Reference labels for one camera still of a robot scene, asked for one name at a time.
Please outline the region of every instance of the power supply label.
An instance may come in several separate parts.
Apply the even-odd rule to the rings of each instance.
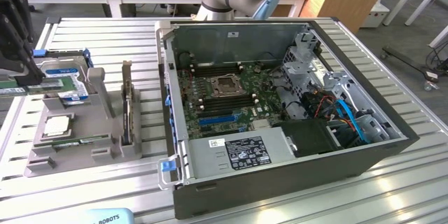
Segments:
[[[271,163],[262,136],[226,142],[234,170],[242,170]]]

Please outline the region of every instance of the slotted metal worktable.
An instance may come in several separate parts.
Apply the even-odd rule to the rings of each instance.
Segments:
[[[46,25],[38,48],[88,48],[95,66],[106,69],[108,90],[120,89],[123,60],[134,61],[132,79],[142,90],[144,158],[23,177],[43,102],[40,96],[15,98],[0,131],[0,221],[68,223],[84,209],[127,207],[136,223],[447,223],[448,128],[347,28],[330,18],[316,21],[422,137],[403,153],[356,178],[176,220],[172,192],[159,189],[156,175],[156,161],[167,155],[156,21],[63,18],[59,24]],[[330,65],[339,65],[327,50],[323,56]]]

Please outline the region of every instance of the green circuit board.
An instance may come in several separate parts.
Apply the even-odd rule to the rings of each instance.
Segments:
[[[256,94],[259,102],[254,106],[232,109],[232,115],[238,116],[235,122],[215,123],[200,126],[198,114],[200,109],[200,99],[212,98],[214,87],[212,77],[195,77],[187,71],[180,71],[179,86],[182,89],[184,114],[191,139],[218,136],[255,130],[251,123],[255,120],[267,119],[270,124],[275,124],[288,119],[287,113],[282,110],[282,100],[272,89],[267,89],[272,80],[272,69],[262,70],[255,73],[255,63],[243,64],[244,71],[236,76],[240,78],[240,84],[246,94]]]
[[[70,76],[44,78],[39,85],[26,87],[20,87],[15,80],[0,81],[0,97],[59,93],[74,90],[76,90],[76,86]]]

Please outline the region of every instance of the caster wheel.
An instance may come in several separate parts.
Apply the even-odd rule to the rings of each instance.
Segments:
[[[426,85],[424,85],[424,89],[426,89],[427,91],[431,91],[431,90],[432,90],[432,85],[428,84],[428,83],[426,83]]]

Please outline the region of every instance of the cpu socket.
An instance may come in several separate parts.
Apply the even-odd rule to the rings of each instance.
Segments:
[[[240,78],[235,74],[212,77],[211,84],[214,87],[214,97],[230,97],[234,95],[246,94],[246,90],[243,89],[240,83]]]

